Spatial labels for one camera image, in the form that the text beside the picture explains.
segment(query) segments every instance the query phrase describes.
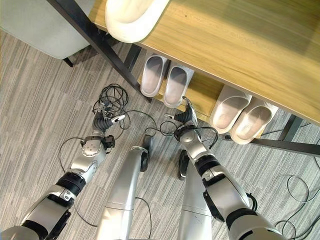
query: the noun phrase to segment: white chair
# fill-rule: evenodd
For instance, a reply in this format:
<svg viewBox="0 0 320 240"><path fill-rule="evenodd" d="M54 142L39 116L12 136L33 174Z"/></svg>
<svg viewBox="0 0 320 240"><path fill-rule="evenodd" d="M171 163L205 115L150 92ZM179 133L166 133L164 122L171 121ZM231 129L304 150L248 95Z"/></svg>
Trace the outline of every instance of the white chair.
<svg viewBox="0 0 320 240"><path fill-rule="evenodd" d="M94 5L94 0L76 2L86 15ZM0 3L3 31L71 67L68 57L89 45L46 0L0 0Z"/></svg>

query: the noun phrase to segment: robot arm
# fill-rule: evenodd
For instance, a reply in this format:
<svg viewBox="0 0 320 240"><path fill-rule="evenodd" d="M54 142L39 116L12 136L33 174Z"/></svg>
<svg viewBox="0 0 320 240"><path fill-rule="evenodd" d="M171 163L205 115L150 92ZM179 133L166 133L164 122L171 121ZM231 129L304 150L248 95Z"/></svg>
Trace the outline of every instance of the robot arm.
<svg viewBox="0 0 320 240"><path fill-rule="evenodd" d="M105 131L124 117L120 115L105 119L101 111L97 112L92 124L92 135L81 143L81 154L56 184L32 205L21 225L8 228L1 233L3 240L57 239L67 224L71 215L69 209L77 196L92 180L98 166L105 160L107 150L115 146L114 137L105 137Z"/></svg>
<svg viewBox="0 0 320 240"><path fill-rule="evenodd" d="M186 101L186 115L171 118L183 123L174 137L182 143L205 187L203 197L212 216L226 222L230 240L284 240L285 238L259 213L249 208L246 192L201 142L197 132L195 111Z"/></svg>

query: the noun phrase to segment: gray carpet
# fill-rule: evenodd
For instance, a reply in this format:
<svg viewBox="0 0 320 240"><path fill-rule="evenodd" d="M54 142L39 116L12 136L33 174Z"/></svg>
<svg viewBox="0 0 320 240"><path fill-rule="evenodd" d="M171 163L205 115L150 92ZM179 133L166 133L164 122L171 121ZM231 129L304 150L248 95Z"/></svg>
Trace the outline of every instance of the gray carpet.
<svg viewBox="0 0 320 240"><path fill-rule="evenodd" d="M114 50L124 59L130 45L118 43ZM133 69L137 77L142 70L145 51L142 51ZM95 51L88 47L75 54L76 62L70 68L1 32L1 85L0 85L0 229L17 225L27 209L63 172L59 165L60 144L73 136L91 133L94 102L103 87L118 83L129 94L127 110L137 109L152 115L158 124L165 120L164 113L175 113L161 102L147 103ZM289 114L279 110L266 132L281 129ZM140 143L150 120L132 113L130 130L116 141L116 147L101 165L93 181L78 196L75 205L91 223L97 224L101 206L110 186L132 145ZM114 126L108 133L118 136L121 130ZM210 132L202 131L203 139ZM276 139L278 133L268 136ZM319 127L310 124L300 128L295 142L316 143ZM65 167L79 154L78 140L72 140L62 149ZM177 179L177 160L182 147L173 137L157 133L155 150L146 172L138 180L137 196L147 200L151 207L152 239L177 238L184 182ZM212 152L258 201L258 212L272 224L288 217L301 203L292 199L286 188L289 175L302 177L310 187L311 195L320 186L320 171L309 156L288 153L252 145L238 145L219 141ZM302 183L292 185L293 193L305 198ZM320 212L320 196L307 203L303 212L292 220L301 233ZM96 229L83 222L71 209L72 216L61 233L60 240L93 240ZM311 239L320 239L320 223ZM225 224L212 220L214 238L228 239ZM288 227L287 236L292 229ZM130 237L146 239L149 234L149 216L146 205L136 201Z"/></svg>

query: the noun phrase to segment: slipper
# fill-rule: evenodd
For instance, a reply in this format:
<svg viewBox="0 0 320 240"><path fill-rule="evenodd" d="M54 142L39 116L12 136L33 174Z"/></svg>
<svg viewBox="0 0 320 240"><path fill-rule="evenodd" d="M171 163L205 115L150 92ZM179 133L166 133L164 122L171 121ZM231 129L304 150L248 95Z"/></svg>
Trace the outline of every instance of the slipper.
<svg viewBox="0 0 320 240"><path fill-rule="evenodd" d="M171 62L163 96L164 105L176 108L181 104L194 72L186 66Z"/></svg>
<svg viewBox="0 0 320 240"><path fill-rule="evenodd" d="M224 85L210 115L209 123L219 134L228 132L242 110L249 105L252 96Z"/></svg>
<svg viewBox="0 0 320 240"><path fill-rule="evenodd" d="M124 43L144 39L154 28L169 0L108 0L105 24L108 33Z"/></svg>
<svg viewBox="0 0 320 240"><path fill-rule="evenodd" d="M278 109L277 106L252 97L231 129L232 140L238 144L250 143L271 121Z"/></svg>
<svg viewBox="0 0 320 240"><path fill-rule="evenodd" d="M169 60L163 56L155 53L147 56L140 87L143 95L150 98L157 95L168 70L168 65Z"/></svg>

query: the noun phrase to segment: black table leg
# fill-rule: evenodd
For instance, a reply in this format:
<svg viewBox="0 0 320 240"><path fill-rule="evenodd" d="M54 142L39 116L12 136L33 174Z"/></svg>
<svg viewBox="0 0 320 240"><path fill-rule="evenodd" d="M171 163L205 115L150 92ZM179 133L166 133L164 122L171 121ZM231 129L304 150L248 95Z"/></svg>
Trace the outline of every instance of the black table leg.
<svg viewBox="0 0 320 240"><path fill-rule="evenodd" d="M223 136L223 140L232 141L230 135ZM270 140L262 138L254 138L250 144L267 147L272 149L293 152L297 154L309 155L313 157L320 157L320 145L310 143L300 143L292 141Z"/></svg>
<svg viewBox="0 0 320 240"><path fill-rule="evenodd" d="M74 64L72 63L72 61L70 61L70 59L68 57L64 58L63 61L68 64L69 67L73 68Z"/></svg>
<svg viewBox="0 0 320 240"><path fill-rule="evenodd" d="M74 0L47 0L65 18L80 35L101 54L119 74L139 93L140 84L121 61L115 51L104 40L99 29L90 21Z"/></svg>
<svg viewBox="0 0 320 240"><path fill-rule="evenodd" d="M302 118L291 114L278 140L291 142L292 139L294 139L301 123Z"/></svg>
<svg viewBox="0 0 320 240"><path fill-rule="evenodd" d="M126 56L126 58L124 60L124 65L129 69L130 72L134 68L140 52L141 52L140 46L137 46L135 44L131 45L130 50L128 52L128 55Z"/></svg>

